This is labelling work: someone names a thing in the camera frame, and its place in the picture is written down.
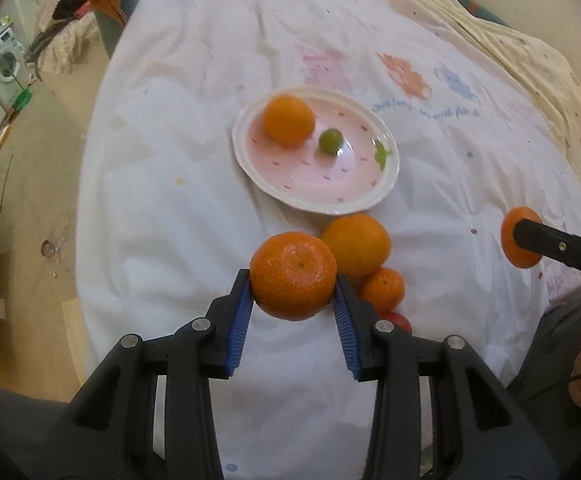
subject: bed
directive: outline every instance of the bed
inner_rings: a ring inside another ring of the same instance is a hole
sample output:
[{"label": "bed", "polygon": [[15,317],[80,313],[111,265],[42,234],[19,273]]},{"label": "bed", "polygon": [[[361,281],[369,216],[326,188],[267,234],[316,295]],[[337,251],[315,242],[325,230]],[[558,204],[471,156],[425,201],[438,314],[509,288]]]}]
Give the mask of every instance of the bed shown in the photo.
[{"label": "bed", "polygon": [[[248,102],[307,82],[353,95],[397,141],[399,179],[370,213],[414,334],[463,335],[509,383],[541,316],[581,289],[580,273],[515,269],[499,249],[517,205],[581,235],[581,90],[557,51],[455,0],[141,0],[82,168],[78,290],[97,358],[203,315],[270,235],[328,223],[260,192],[229,140]],[[225,478],[359,478],[375,388],[350,378],[328,309],[302,323],[256,309],[212,397]],[[163,453],[160,408],[155,423]]]}]

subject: oval plate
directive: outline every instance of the oval plate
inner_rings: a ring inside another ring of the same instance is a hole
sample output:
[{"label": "oval plate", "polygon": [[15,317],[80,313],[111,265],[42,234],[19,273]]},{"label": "oval plate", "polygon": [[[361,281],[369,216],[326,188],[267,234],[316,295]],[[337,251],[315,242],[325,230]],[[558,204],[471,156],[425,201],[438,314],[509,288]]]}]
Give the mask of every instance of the oval plate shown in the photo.
[{"label": "oval plate", "polygon": [[[261,113],[273,95],[304,99],[315,113],[315,131],[297,148],[271,140]],[[327,128],[344,135],[338,156],[319,149]],[[233,127],[235,158],[255,185],[295,209],[344,215],[364,211],[391,191],[399,173],[399,153],[391,132],[372,111],[335,90],[314,86],[280,89],[242,110]],[[391,152],[382,170],[376,153]]]}]

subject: red tomato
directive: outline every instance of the red tomato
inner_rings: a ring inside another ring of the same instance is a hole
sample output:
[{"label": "red tomato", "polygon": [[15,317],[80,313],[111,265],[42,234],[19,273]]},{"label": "red tomato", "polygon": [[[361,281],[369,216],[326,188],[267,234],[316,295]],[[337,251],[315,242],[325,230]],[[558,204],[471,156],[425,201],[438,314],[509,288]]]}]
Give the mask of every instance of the red tomato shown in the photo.
[{"label": "red tomato", "polygon": [[409,334],[413,333],[413,327],[410,326],[406,316],[402,316],[397,312],[382,312],[379,315],[381,316],[381,319],[389,320],[393,325],[400,327],[402,330],[405,330]]}]

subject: cable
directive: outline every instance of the cable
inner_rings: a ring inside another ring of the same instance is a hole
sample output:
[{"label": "cable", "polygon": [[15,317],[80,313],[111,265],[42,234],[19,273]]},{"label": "cable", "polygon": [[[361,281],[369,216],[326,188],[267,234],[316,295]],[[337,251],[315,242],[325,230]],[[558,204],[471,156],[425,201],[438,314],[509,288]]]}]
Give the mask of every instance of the cable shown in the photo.
[{"label": "cable", "polygon": [[573,381],[578,381],[580,379],[581,379],[581,374],[574,375],[574,376],[569,377],[567,379],[561,379],[561,380],[551,384],[550,386],[547,386],[546,388],[541,389],[539,392],[535,392],[531,396],[526,397],[525,399],[522,399],[521,402],[526,402],[528,400],[537,399],[538,397],[541,397],[542,395],[547,394],[551,390],[554,390],[558,386],[567,386],[568,383],[572,383]]}]

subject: cartoon animal print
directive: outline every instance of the cartoon animal print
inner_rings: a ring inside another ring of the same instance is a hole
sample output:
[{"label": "cartoon animal print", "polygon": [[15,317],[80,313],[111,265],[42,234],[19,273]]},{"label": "cartoon animal print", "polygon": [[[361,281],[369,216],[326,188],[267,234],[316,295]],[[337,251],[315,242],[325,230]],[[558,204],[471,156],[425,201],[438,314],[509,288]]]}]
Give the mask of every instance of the cartoon animal print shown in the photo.
[{"label": "cartoon animal print", "polygon": [[318,51],[311,47],[296,44],[301,60],[304,62],[302,70],[305,83],[324,88],[349,92],[351,83],[346,77],[343,66],[345,58],[340,50]]},{"label": "cartoon animal print", "polygon": [[479,105],[482,104],[479,98],[471,91],[471,87],[461,80],[459,74],[456,74],[450,70],[445,64],[442,64],[441,67],[434,69],[433,73],[440,81],[446,81],[446,85],[448,85],[448,87],[456,94],[461,95],[468,101],[472,101]]},{"label": "cartoon animal print", "polygon": [[418,99],[429,99],[433,95],[431,87],[424,82],[424,79],[411,67],[406,59],[380,54],[375,52],[377,57],[384,63],[391,79],[404,91],[408,97]]}]

